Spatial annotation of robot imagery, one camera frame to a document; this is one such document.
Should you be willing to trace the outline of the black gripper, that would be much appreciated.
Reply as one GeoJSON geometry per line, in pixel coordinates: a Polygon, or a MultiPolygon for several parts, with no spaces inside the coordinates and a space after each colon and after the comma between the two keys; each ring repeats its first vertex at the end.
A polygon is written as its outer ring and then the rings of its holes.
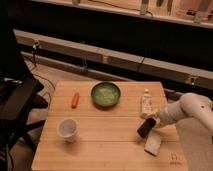
{"type": "Polygon", "coordinates": [[[155,126],[156,121],[153,118],[146,119],[143,124],[138,128],[137,133],[142,137],[145,138],[151,129],[155,126]]]}

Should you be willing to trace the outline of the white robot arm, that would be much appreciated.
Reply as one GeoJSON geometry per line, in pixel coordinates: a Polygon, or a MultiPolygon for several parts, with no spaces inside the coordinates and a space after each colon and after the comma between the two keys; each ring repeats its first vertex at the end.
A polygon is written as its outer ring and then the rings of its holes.
{"type": "Polygon", "coordinates": [[[178,101],[160,107],[145,119],[137,133],[145,138],[154,127],[164,127],[186,118],[197,119],[213,135],[213,102],[196,93],[186,93],[178,101]]]}

